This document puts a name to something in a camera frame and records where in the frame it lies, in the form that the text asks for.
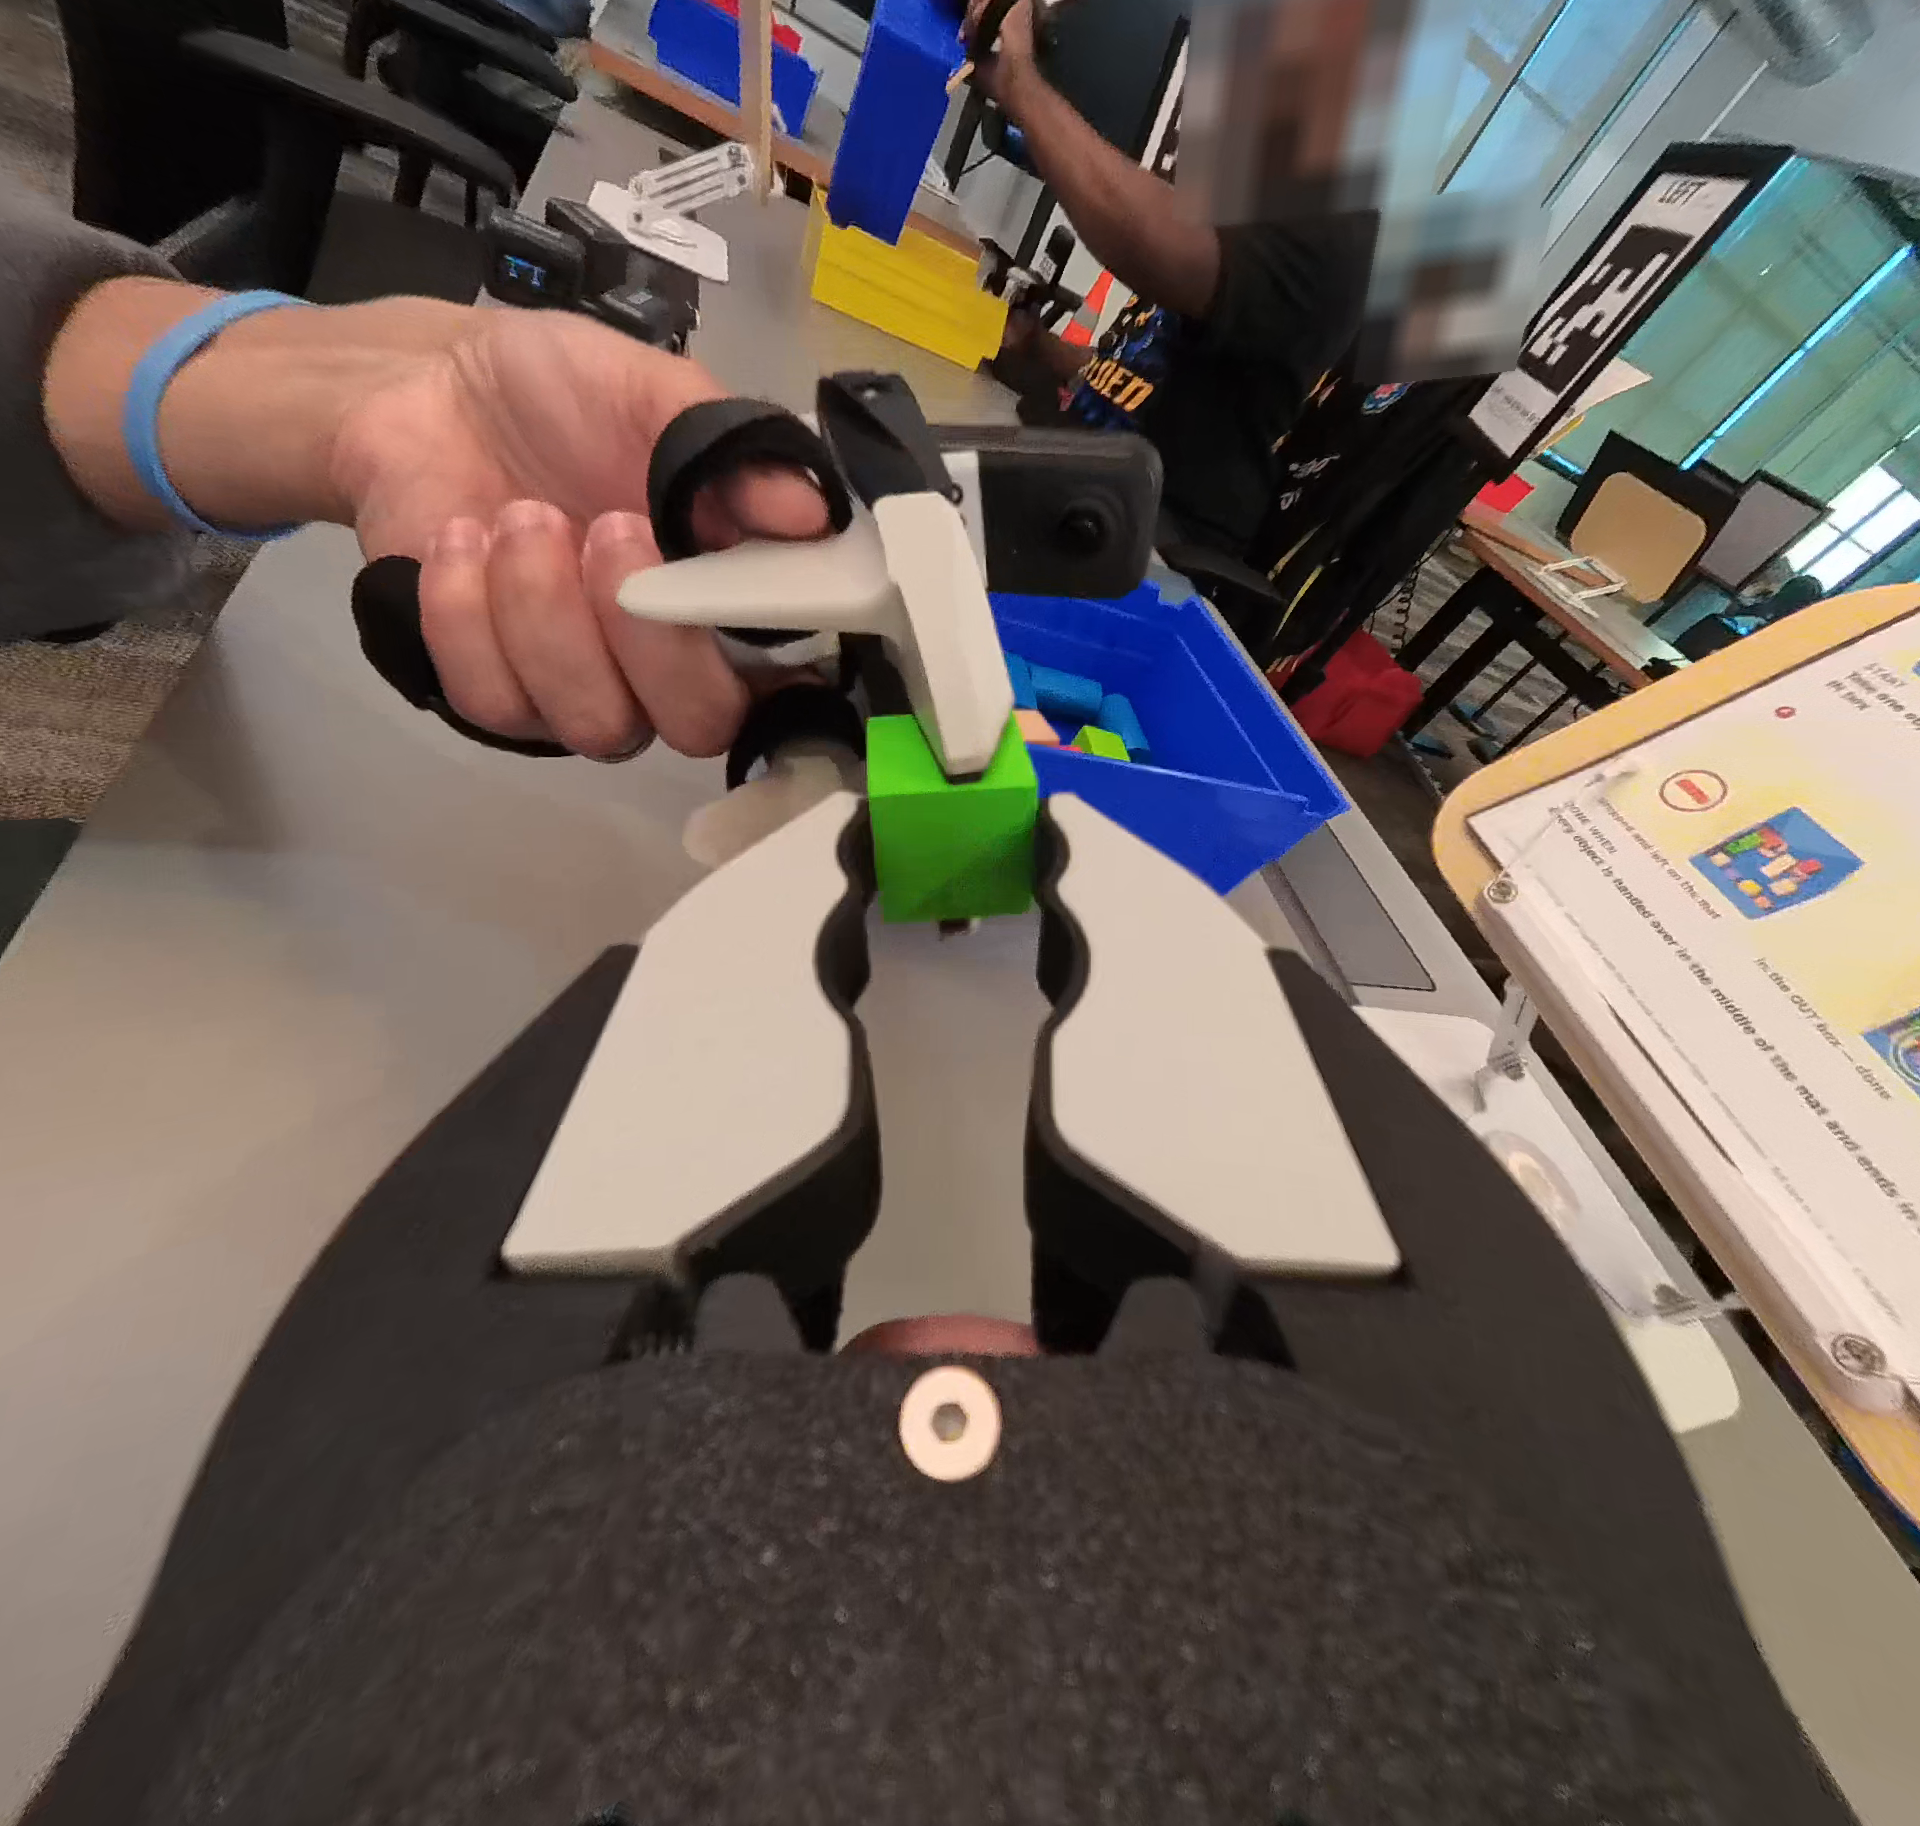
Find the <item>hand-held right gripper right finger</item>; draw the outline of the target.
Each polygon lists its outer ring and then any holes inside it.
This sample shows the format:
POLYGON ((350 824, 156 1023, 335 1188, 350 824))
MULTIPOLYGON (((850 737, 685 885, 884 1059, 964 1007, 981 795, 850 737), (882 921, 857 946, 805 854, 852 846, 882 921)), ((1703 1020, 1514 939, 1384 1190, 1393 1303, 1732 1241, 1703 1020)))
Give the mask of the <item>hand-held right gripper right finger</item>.
POLYGON ((1384 1282, 1403 1252, 1260 933, 1081 795, 1036 828, 1044 1150, 1190 1258, 1384 1282))

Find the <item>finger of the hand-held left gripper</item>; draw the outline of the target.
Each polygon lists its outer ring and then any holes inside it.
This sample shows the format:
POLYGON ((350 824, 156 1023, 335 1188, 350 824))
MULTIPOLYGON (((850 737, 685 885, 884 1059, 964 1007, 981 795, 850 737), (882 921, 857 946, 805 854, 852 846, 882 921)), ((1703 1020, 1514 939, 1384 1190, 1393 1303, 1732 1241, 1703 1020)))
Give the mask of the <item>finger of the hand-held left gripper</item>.
POLYGON ((819 770, 764 770, 685 821, 685 854, 721 869, 819 801, 819 770))
POLYGON ((1016 715, 967 526, 935 490, 857 505, 829 541, 745 541, 641 569, 617 606, 709 629, 748 672, 822 665, 846 638, 878 638, 951 781, 987 776, 1016 715))

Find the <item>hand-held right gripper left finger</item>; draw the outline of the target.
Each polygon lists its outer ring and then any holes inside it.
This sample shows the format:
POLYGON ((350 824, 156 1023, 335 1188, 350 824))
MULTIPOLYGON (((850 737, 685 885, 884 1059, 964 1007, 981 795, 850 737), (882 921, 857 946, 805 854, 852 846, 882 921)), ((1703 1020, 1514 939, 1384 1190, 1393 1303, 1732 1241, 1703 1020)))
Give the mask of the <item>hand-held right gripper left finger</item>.
POLYGON ((638 942, 507 1229, 519 1278, 685 1274, 876 1132, 864 801, 830 790, 638 942))

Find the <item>green wooden cube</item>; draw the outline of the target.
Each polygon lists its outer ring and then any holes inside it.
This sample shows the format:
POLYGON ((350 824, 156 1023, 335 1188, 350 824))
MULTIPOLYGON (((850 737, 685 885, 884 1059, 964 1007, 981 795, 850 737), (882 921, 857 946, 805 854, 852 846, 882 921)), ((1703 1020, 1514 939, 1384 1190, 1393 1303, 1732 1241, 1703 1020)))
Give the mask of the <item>green wooden cube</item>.
POLYGON ((1040 785, 1016 718, 985 776, 951 781, 914 715, 872 715, 864 795, 888 923, 963 923, 1031 907, 1040 785))

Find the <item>blue plastic bin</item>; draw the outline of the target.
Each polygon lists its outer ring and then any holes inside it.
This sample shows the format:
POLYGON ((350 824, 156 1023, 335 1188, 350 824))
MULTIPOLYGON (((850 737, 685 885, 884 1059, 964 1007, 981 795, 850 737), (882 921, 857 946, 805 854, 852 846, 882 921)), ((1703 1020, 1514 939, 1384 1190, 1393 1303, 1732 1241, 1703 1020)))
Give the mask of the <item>blue plastic bin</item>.
POLYGON ((1126 696, 1141 759, 1031 750, 1040 795, 1081 795, 1226 895, 1350 800, 1204 596, 993 595, 1001 650, 1126 696))
POLYGON ((958 0, 876 0, 824 182, 829 220, 899 244, 964 62, 958 0))
MULTIPOLYGON (((654 0, 648 33, 663 69, 703 87, 715 98, 739 103, 739 0, 654 0)), ((772 22, 772 98, 777 130, 804 133, 819 87, 819 69, 801 49, 801 31, 772 22)))

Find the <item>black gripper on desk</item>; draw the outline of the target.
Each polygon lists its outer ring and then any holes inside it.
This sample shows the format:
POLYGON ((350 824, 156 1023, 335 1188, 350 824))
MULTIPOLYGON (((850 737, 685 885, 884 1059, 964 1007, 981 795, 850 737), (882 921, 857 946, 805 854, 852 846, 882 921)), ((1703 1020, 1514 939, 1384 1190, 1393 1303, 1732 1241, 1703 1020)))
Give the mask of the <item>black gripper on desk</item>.
POLYGON ((674 356, 685 356, 702 328, 702 281, 632 245, 586 202, 549 200, 543 220, 493 209, 482 251, 496 302, 586 313, 674 356))

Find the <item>person's left hand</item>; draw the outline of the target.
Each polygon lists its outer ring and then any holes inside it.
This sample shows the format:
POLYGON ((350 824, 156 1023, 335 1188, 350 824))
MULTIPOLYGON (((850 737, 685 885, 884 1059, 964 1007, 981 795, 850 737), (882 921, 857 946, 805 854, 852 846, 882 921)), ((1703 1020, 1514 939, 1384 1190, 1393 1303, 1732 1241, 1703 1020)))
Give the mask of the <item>person's left hand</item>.
POLYGON ((663 564, 648 520, 659 433, 721 383, 578 313, 376 299, 334 474, 367 559, 419 569, 423 644, 462 722, 570 755, 663 740, 719 755, 749 681, 709 629, 627 613, 663 564))

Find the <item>yellow plastic bin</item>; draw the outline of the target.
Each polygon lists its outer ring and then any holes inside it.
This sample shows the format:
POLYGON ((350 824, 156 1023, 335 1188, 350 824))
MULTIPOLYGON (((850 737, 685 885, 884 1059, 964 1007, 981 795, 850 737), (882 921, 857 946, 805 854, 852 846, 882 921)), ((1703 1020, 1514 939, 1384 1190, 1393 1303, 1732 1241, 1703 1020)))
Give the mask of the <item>yellow plastic bin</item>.
POLYGON ((830 225, 814 189, 804 261, 810 296, 963 369, 990 363, 1004 334, 1004 302, 985 290, 981 256, 963 256, 925 230, 882 244, 830 225))

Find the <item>red bag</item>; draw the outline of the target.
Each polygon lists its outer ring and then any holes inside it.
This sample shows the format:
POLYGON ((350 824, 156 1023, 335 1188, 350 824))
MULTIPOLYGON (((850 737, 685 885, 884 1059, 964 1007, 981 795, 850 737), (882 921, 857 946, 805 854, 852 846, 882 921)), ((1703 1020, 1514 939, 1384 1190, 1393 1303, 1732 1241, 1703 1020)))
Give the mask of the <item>red bag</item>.
POLYGON ((1316 746, 1380 759, 1403 735, 1424 696, 1419 672, 1407 669, 1370 629, 1356 629, 1329 657, 1320 681, 1292 703, 1292 715, 1316 746))

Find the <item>white stand with wooden stick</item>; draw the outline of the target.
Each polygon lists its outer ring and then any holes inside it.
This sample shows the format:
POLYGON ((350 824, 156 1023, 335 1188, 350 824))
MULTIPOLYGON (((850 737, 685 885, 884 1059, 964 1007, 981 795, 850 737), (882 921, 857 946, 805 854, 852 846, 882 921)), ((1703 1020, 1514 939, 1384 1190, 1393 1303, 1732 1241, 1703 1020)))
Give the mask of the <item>white stand with wooden stick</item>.
POLYGON ((703 283, 730 283, 731 251, 702 211, 730 200, 774 194, 774 0, 739 0, 739 116, 748 127, 719 147, 632 176, 594 182, 589 211, 632 248, 663 258, 703 283))

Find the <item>clipboard with instruction sheet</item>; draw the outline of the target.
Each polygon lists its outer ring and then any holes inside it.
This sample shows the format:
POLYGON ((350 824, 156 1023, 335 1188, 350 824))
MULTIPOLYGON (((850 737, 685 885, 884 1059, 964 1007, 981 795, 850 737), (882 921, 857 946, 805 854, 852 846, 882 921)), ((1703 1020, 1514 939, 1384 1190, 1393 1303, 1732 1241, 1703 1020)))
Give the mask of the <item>clipboard with instruction sheet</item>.
POLYGON ((1918 586, 1478 768, 1431 853, 1918 1541, 1918 586))

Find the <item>tan chair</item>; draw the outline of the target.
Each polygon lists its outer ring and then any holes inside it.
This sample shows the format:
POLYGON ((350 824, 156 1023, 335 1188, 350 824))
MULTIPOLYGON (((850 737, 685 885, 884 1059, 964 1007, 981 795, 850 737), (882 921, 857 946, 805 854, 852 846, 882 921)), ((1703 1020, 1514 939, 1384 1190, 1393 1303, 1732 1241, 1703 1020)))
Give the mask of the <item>tan chair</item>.
POLYGON ((1564 572, 1578 603, 1621 600, 1651 611, 1689 576, 1707 544, 1703 513, 1616 470, 1572 524, 1564 572))

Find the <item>printed marker board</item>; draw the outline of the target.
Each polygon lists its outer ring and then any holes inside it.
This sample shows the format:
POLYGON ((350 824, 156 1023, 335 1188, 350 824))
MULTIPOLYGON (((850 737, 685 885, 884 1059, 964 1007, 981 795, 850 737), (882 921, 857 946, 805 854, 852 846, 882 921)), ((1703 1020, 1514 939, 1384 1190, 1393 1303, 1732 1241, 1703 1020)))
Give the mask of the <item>printed marker board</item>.
POLYGON ((1601 378, 1797 153, 1788 143, 1671 143, 1574 258, 1458 428, 1490 470, 1515 462, 1608 399, 1601 378))

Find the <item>black office chair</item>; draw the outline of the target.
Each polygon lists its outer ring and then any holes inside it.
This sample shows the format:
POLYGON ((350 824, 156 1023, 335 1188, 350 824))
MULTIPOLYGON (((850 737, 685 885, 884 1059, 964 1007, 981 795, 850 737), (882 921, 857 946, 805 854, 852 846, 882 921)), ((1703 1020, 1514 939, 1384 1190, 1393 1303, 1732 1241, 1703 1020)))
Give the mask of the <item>black office chair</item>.
POLYGON ((487 141, 289 43, 284 0, 52 0, 79 220, 226 292, 476 302, 487 141))

